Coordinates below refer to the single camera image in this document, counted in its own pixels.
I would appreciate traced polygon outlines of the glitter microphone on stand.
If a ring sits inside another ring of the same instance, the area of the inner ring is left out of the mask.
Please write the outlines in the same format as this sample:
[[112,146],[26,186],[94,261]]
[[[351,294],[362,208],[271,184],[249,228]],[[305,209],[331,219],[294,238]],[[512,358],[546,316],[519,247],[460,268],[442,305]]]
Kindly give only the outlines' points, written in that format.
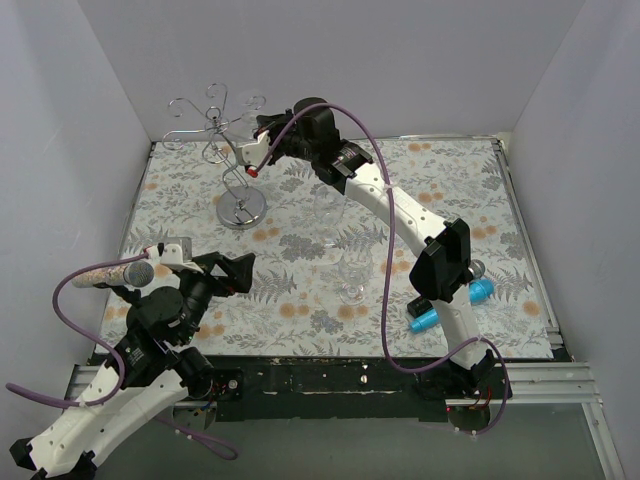
[[113,267],[103,267],[84,272],[71,280],[75,288],[131,286],[142,288],[155,277],[154,268],[146,261],[138,260]]

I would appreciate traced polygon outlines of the floral tablecloth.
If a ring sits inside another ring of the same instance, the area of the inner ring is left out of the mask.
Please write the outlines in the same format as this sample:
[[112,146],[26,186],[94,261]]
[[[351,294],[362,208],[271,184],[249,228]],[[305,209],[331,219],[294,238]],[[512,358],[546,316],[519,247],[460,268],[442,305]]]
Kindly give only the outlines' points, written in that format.
[[[392,181],[428,210],[470,227],[473,257],[494,294],[474,307],[481,333],[509,359],[548,359],[550,316],[513,210],[501,165],[488,140],[384,139],[378,143]],[[233,231],[216,217],[222,169],[205,163],[202,147],[157,146],[150,158],[124,245],[126,255],[171,236],[188,236],[196,254],[256,255],[249,293],[215,299],[194,345],[206,355],[439,357],[440,327],[409,331],[415,297],[414,258],[366,209],[348,202],[335,248],[319,240],[313,212],[319,181],[306,162],[283,159],[262,171],[256,187],[265,219]],[[352,245],[370,249],[373,272],[363,301],[345,304],[338,262]]]

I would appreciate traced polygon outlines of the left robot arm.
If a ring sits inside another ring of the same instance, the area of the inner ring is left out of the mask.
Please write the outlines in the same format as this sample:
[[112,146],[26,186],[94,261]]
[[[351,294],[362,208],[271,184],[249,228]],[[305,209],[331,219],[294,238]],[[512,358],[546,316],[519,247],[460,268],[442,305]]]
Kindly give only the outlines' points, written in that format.
[[110,289],[129,305],[121,340],[74,400],[16,384],[7,390],[61,409],[42,433],[16,440],[10,455],[36,479],[92,479],[113,450],[165,408],[186,397],[215,397],[214,366],[191,346],[211,300],[250,291],[256,257],[218,252],[195,258],[158,244],[64,278],[77,288]]

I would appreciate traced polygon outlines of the chrome wine glass rack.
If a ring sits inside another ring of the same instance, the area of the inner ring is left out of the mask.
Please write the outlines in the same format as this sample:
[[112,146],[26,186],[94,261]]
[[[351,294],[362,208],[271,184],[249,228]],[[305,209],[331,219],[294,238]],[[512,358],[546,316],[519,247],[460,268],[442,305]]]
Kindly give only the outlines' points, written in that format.
[[248,184],[244,168],[236,161],[236,145],[227,137],[227,130],[230,123],[244,112],[257,110],[259,113],[266,104],[266,98],[260,93],[246,93],[240,101],[241,114],[230,118],[226,115],[228,92],[224,83],[210,84],[205,91],[209,105],[204,108],[185,97],[171,100],[167,110],[172,117],[181,118],[190,109],[202,118],[204,125],[196,129],[171,130],[164,134],[161,144],[175,152],[185,149],[190,138],[204,136],[206,143],[200,153],[201,159],[209,165],[224,168],[220,179],[224,192],[215,205],[217,220],[232,230],[248,230],[264,219],[267,201],[260,190]]

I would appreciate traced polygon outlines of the near wine glass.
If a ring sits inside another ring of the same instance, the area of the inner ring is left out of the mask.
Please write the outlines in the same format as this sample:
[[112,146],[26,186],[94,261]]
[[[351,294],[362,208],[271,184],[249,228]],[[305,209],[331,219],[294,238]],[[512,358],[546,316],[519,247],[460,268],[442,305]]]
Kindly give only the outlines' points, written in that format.
[[365,286],[373,272],[370,249],[362,245],[346,248],[338,262],[338,272],[342,282],[339,292],[341,300],[347,305],[361,303]]

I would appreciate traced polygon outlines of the middle wine glass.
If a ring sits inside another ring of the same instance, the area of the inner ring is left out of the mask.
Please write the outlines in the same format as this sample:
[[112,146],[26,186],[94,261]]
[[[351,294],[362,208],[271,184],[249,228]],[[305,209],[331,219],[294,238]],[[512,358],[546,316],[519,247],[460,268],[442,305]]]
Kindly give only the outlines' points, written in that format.
[[333,187],[320,186],[314,196],[313,212],[319,240],[325,248],[335,248],[339,234],[337,225],[343,218],[345,197]]

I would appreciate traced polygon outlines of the blue toy microphone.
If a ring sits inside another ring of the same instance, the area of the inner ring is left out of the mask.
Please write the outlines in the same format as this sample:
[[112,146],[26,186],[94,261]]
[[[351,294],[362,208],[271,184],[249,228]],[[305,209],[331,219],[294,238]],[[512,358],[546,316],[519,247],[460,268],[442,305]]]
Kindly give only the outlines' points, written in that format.
[[[470,302],[472,305],[477,305],[485,302],[493,293],[494,284],[488,278],[482,278],[479,282],[471,283],[469,286]],[[409,331],[414,334],[421,333],[425,330],[435,327],[438,323],[438,313],[432,306],[432,309],[427,311],[423,315],[417,318],[411,317],[411,319],[409,320]]]

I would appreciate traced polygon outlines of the black microphone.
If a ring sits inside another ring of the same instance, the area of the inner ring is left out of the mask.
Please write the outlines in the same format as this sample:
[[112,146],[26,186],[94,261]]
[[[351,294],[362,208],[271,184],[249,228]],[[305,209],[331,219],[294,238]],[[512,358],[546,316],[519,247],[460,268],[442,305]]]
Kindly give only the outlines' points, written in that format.
[[[486,267],[482,261],[472,260],[469,271],[472,275],[472,283],[477,283],[484,277]],[[431,302],[423,296],[419,296],[407,304],[408,314],[412,318],[417,318],[431,309]]]

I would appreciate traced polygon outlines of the black table front rail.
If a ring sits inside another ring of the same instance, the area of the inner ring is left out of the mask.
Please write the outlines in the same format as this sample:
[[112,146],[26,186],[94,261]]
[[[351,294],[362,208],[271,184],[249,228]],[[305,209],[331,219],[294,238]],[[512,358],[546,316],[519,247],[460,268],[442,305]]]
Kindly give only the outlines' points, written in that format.
[[218,422],[288,419],[417,419],[445,422],[447,401],[470,415],[466,429],[489,423],[493,400],[511,396],[497,361],[477,373],[452,362],[405,374],[383,359],[267,358],[197,355],[182,367],[189,400]]

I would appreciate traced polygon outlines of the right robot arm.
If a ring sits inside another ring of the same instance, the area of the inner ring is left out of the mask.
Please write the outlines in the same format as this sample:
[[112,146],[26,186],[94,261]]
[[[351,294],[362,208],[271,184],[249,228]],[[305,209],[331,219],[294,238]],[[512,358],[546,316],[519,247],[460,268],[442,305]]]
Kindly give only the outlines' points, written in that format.
[[367,152],[344,139],[335,125],[339,106],[321,98],[297,102],[278,115],[260,115],[254,135],[260,159],[250,161],[251,176],[282,157],[310,163],[316,176],[382,220],[389,239],[401,239],[416,257],[411,285],[434,307],[448,352],[429,367],[393,367],[423,374],[447,365],[454,389],[475,397],[489,384],[497,352],[483,338],[472,310],[470,228],[461,219],[447,221],[393,184],[380,148]]

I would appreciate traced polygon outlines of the patterned tumbler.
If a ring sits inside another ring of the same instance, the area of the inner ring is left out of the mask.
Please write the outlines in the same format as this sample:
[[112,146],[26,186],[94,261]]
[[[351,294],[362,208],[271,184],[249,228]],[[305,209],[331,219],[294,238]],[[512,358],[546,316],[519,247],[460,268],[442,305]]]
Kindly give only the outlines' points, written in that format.
[[230,123],[227,137],[234,145],[252,142],[258,129],[258,111],[249,110]]

